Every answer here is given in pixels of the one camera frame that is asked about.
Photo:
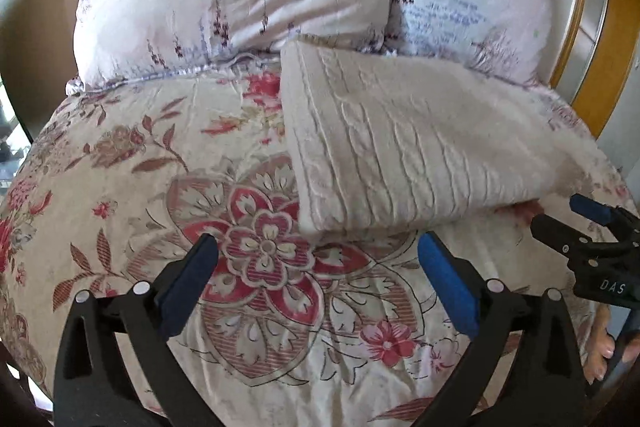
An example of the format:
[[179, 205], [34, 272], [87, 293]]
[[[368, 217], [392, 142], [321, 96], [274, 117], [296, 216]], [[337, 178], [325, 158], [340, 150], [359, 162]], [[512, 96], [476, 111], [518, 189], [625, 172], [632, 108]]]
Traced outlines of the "person's right hand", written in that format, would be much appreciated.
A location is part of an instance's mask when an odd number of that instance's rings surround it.
[[612, 358], [616, 347], [615, 340], [606, 330], [610, 318], [608, 305], [599, 305], [587, 341], [587, 358], [584, 363], [584, 375], [589, 384], [603, 381], [608, 360]]

